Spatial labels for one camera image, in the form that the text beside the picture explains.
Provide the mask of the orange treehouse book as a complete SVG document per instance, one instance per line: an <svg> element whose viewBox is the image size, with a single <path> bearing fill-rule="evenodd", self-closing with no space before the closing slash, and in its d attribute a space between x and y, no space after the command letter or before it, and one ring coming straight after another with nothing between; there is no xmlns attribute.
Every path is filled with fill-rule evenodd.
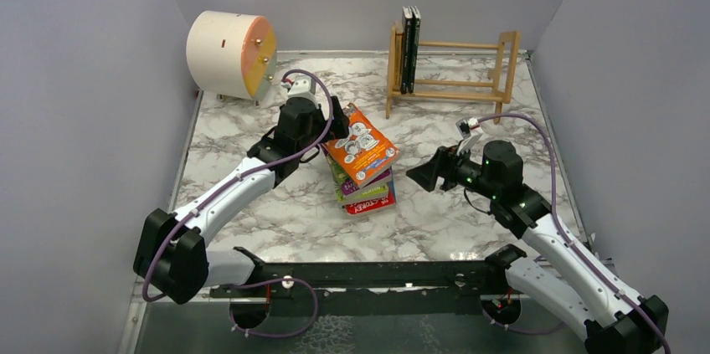
<svg viewBox="0 0 710 354"><path fill-rule="evenodd" d="M345 137L327 142L328 155L349 178L363 187L388 170L400 150L353 103L342 109L349 125Z"/></svg>

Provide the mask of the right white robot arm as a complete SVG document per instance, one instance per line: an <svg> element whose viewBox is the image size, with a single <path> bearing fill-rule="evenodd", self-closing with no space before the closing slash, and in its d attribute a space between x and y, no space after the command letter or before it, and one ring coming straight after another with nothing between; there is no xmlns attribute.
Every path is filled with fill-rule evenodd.
<svg viewBox="0 0 710 354"><path fill-rule="evenodd" d="M425 191L463 187L490 200L493 218L557 271L550 275L515 245L486 258L507 285L555 314L588 353L669 351L669 315L658 296L645 297L607 269L553 214L552 204L523 181L523 160L507 141L485 144L481 163L456 146L406 172Z"/></svg>

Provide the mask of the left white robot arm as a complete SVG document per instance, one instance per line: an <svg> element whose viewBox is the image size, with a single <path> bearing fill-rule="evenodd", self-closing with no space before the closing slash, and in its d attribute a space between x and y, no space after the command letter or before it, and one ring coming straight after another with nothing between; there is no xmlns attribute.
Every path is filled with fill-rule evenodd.
<svg viewBox="0 0 710 354"><path fill-rule="evenodd" d="M289 177L308 151L347 135L348 118L336 96L330 109L326 118L313 100L289 98L277 125L225 179L170 213L153 210L141 231L134 273L177 304L189 302L204 287L245 283L254 258L238 250L210 254L207 247L244 208Z"/></svg>

